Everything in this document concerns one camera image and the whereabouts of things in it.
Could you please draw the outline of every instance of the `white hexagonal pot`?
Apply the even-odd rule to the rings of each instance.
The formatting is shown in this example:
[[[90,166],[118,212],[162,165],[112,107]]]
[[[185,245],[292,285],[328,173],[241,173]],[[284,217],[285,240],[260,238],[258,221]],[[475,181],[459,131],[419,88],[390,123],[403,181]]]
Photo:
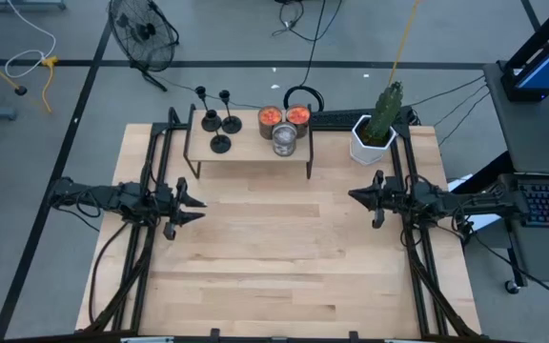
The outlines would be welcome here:
[[[351,131],[351,158],[363,166],[368,166],[382,158],[382,155],[389,150],[391,142],[397,137],[397,132],[393,128],[389,128],[391,138],[384,147],[372,147],[364,145],[361,139],[357,136],[356,129],[365,120],[370,120],[370,115],[362,115]]]

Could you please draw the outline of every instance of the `gray floor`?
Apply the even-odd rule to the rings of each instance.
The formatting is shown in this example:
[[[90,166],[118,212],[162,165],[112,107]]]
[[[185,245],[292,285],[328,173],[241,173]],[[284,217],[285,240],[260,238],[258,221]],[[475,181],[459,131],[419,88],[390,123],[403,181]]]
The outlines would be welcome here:
[[[64,12],[27,12],[27,17],[57,36],[59,58],[92,59],[105,26],[107,1],[67,2],[69,9]],[[539,20],[547,18],[549,0],[531,2]],[[159,3],[182,35],[177,61],[306,60],[310,53],[310,45],[295,36],[271,37],[271,32],[279,29],[278,6],[272,0]],[[326,16],[331,15],[335,2],[328,3]],[[315,60],[394,60],[411,7],[411,0],[346,0],[330,31],[317,44]],[[298,29],[310,32],[318,2],[308,1],[306,9]],[[420,5],[402,60],[491,62],[509,57],[531,33],[519,0],[432,0]],[[47,37],[11,13],[0,13],[0,58],[48,47]],[[112,39],[104,58],[124,58]],[[14,122],[0,121],[0,310],[87,72],[83,67],[56,69],[49,91],[54,114],[46,114],[38,101],[47,71],[39,69],[20,81],[35,94],[37,105],[28,97],[15,96],[0,79],[0,106],[14,106],[19,114]],[[182,68],[158,75],[190,87],[204,85],[213,94],[228,89],[233,101],[261,106],[280,105],[284,91],[301,81],[304,70]],[[479,75],[479,71],[400,70],[396,78],[405,85],[404,101],[412,103]],[[313,69],[308,84],[323,93],[327,110],[367,108],[374,105],[388,76],[387,70],[378,69]],[[478,87],[475,84],[417,106],[423,124],[436,123]],[[308,100],[298,95],[292,102]],[[175,106],[183,119],[192,102],[191,92],[171,87],[163,93],[145,83],[136,71],[100,68],[65,175],[89,184],[110,183],[127,123],[164,120],[169,106]],[[439,139],[472,103],[437,127]],[[442,146],[446,174],[456,177],[475,172],[504,149],[495,110],[487,97]],[[77,219],[65,213],[50,214],[8,337],[73,330],[95,239],[95,232]],[[484,332],[501,339],[549,341],[549,293],[532,284],[521,294],[510,296],[501,287],[511,274],[505,265],[480,246],[470,245],[466,257]]]

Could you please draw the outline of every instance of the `fan grille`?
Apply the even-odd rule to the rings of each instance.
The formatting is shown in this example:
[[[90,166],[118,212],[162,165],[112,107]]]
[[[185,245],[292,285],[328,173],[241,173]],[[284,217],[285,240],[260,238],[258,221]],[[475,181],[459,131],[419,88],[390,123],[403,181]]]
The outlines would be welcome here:
[[[111,0],[109,24],[133,67],[162,71],[173,61],[173,30],[152,0]]]

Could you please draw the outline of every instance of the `open can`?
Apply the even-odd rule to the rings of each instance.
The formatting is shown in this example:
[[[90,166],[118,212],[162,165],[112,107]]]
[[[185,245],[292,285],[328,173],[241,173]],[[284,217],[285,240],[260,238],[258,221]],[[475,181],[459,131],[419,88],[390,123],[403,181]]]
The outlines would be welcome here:
[[[292,123],[278,123],[273,129],[273,150],[279,156],[290,156],[295,151],[297,130]]]
[[[293,105],[287,109],[285,113],[287,121],[294,124],[297,129],[297,138],[302,138],[309,130],[309,121],[311,120],[311,112],[306,106]]]
[[[264,139],[273,139],[273,127],[283,119],[283,112],[276,106],[267,106],[257,113],[259,134]]]

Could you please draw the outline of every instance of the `can of tomatoes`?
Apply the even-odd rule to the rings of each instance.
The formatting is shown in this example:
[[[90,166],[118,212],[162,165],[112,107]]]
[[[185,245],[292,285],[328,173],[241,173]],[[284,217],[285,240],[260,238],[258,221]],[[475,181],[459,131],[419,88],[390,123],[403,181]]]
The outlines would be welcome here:
[[[287,121],[295,125],[297,130],[297,138],[302,138],[309,130],[309,120],[311,119],[311,112],[306,106],[293,105],[287,109],[285,113]]]
[[[275,106],[267,106],[257,113],[259,134],[264,139],[273,139],[273,127],[283,119],[283,112]]]

